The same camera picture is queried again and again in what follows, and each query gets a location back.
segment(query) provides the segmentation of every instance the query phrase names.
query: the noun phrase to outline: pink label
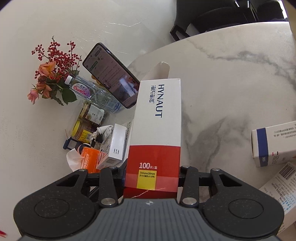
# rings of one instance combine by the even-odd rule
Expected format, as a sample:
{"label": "pink label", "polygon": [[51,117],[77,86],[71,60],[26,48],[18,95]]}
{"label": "pink label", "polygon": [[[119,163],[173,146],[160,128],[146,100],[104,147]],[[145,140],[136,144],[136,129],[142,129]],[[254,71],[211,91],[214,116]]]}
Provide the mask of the pink label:
{"label": "pink label", "polygon": [[89,89],[83,84],[76,83],[76,84],[72,85],[72,89],[75,90],[76,92],[79,92],[82,95],[87,96],[87,97],[91,96]]}

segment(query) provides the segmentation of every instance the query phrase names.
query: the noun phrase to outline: phone screen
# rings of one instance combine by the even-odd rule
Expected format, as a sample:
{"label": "phone screen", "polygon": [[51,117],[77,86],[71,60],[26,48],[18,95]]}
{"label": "phone screen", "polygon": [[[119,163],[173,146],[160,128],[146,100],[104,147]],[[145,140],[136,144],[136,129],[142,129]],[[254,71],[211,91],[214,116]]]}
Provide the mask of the phone screen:
{"label": "phone screen", "polygon": [[105,50],[96,45],[83,66],[126,108],[135,105],[140,84]]}

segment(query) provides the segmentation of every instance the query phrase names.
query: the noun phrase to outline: blue stripe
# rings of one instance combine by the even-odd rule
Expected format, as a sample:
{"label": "blue stripe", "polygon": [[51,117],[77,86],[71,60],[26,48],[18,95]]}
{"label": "blue stripe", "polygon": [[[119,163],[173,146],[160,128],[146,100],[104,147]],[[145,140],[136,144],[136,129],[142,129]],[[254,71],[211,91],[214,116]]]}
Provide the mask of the blue stripe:
{"label": "blue stripe", "polygon": [[268,165],[268,144],[265,128],[257,129],[260,166]]}

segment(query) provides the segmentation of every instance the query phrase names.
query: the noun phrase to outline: glass jar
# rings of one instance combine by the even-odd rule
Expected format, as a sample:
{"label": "glass jar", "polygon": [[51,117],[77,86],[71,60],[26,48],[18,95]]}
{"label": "glass jar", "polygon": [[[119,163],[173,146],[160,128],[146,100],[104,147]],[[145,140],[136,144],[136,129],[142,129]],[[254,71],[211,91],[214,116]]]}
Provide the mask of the glass jar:
{"label": "glass jar", "polygon": [[72,131],[72,138],[82,143],[89,143],[94,131],[96,131],[96,128],[92,127],[89,121],[78,119]]}
{"label": "glass jar", "polygon": [[93,104],[85,102],[78,118],[87,119],[91,122],[93,126],[99,127],[104,114],[105,111],[103,109],[100,109]]}

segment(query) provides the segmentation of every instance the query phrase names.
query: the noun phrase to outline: orange box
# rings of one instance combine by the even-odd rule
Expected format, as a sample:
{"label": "orange box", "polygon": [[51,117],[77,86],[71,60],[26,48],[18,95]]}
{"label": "orange box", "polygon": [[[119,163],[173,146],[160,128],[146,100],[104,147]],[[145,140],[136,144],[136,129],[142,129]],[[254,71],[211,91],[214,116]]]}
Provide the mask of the orange box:
{"label": "orange box", "polygon": [[100,151],[97,149],[84,147],[81,156],[84,160],[81,162],[81,168],[87,169],[89,173],[98,173],[100,170],[96,169]]}

